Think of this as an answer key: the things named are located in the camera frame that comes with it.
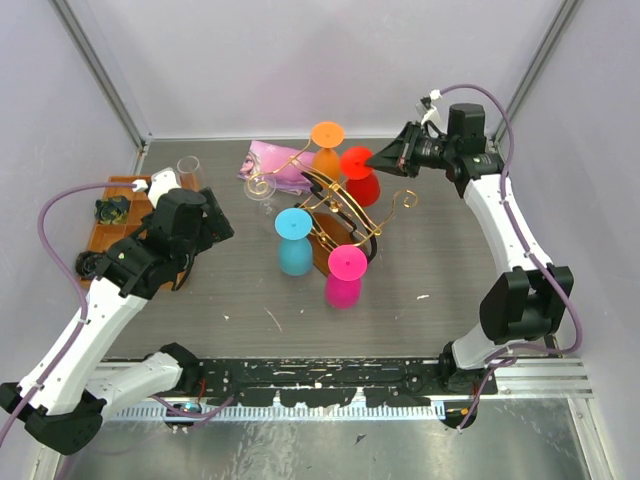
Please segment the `red wine glass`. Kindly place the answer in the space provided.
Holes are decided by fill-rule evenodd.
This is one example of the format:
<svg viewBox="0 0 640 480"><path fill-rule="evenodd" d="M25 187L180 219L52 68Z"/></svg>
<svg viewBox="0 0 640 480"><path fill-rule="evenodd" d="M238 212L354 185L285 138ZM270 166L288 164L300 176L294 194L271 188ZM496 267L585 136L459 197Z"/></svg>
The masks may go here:
<svg viewBox="0 0 640 480"><path fill-rule="evenodd" d="M374 205L381 193L374 170L366 165L372 155L368 148L354 146L340 158L340 169L346 177L346 190L362 207Z"/></svg>

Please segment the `clear tall wine glass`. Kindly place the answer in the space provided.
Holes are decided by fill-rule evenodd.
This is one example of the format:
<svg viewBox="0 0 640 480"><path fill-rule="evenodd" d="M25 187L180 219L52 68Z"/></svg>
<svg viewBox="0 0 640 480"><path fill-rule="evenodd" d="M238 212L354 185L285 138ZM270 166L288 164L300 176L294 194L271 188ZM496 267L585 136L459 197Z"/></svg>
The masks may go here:
<svg viewBox="0 0 640 480"><path fill-rule="evenodd" d="M204 187L203 169L197 157L185 156L177 162L176 167L183 188L200 191Z"/></svg>

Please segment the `orange wine glass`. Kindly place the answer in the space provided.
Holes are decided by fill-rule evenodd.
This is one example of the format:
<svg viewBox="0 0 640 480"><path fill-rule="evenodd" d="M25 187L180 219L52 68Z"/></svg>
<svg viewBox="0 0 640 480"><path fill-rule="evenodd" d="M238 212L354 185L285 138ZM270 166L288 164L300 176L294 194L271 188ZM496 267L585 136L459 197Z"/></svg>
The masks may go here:
<svg viewBox="0 0 640 480"><path fill-rule="evenodd" d="M318 147L312 160L312 168L332 181L341 180L340 158L335 148L344 140L343 128L332 121L316 124L311 130L311 140Z"/></svg>

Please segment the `wooden compartment tray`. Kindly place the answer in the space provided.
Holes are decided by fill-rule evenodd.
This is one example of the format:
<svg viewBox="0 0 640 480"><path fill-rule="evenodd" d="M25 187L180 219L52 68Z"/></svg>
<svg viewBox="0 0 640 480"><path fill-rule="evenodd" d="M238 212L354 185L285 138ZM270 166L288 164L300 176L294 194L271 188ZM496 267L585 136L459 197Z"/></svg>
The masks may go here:
<svg viewBox="0 0 640 480"><path fill-rule="evenodd" d="M141 263L134 279L142 282L145 297L157 288L180 290L206 245L207 215L207 198L182 188L172 169L151 177L112 177L94 204L88 249L76 257L80 285L88 288L109 266L135 269Z"/></svg>

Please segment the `gold wire wine glass rack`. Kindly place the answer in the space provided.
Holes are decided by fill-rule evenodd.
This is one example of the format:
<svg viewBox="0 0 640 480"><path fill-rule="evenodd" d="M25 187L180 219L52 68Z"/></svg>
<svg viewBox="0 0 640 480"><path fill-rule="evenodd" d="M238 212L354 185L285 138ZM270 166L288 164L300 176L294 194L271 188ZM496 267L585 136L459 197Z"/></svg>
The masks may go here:
<svg viewBox="0 0 640 480"><path fill-rule="evenodd" d="M360 206L347 192L346 177L342 171L341 180L335 182L314 170L312 160L316 152L304 147L280 168L260 173L274 175L293 164L311 182L310 192L298 195L301 201L295 206L309 213L312 218L313 226L308 239L313 251L313 265L324 276L328 276L329 254L341 245L359 247L368 262L372 262L378 253L378 237L389 220L375 221L371 218L367 207Z"/></svg>

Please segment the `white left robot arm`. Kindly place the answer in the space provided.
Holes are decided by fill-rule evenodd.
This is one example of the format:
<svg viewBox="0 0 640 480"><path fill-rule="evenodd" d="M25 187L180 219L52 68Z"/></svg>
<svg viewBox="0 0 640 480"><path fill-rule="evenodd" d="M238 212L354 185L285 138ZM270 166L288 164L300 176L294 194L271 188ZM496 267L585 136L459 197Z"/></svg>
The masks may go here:
<svg viewBox="0 0 640 480"><path fill-rule="evenodd" d="M73 285L79 309L44 358L21 381L2 384L1 407L9 415L3 435L21 421L34 440L69 456L119 411L154 394L188 396L199 387L200 361L177 343L110 378L92 377L161 287L180 290L196 257L234 235L212 190L182 187L171 168L127 186L145 194L152 210L107 249L87 290Z"/></svg>

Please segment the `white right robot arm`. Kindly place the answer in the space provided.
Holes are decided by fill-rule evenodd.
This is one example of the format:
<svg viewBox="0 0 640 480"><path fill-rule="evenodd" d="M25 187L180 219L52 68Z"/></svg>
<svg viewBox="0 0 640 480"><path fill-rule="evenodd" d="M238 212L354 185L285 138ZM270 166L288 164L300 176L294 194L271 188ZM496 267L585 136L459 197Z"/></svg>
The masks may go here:
<svg viewBox="0 0 640 480"><path fill-rule="evenodd" d="M498 278L480 302L477 325L438 358L440 385L459 394L489 357L521 343L540 347L558 331L574 277L568 267L554 264L527 226L504 174L505 161L487 147L483 106L454 104L446 123L430 98L422 98L417 109L421 119L407 123L366 164L409 178L423 168L444 171L487 240Z"/></svg>

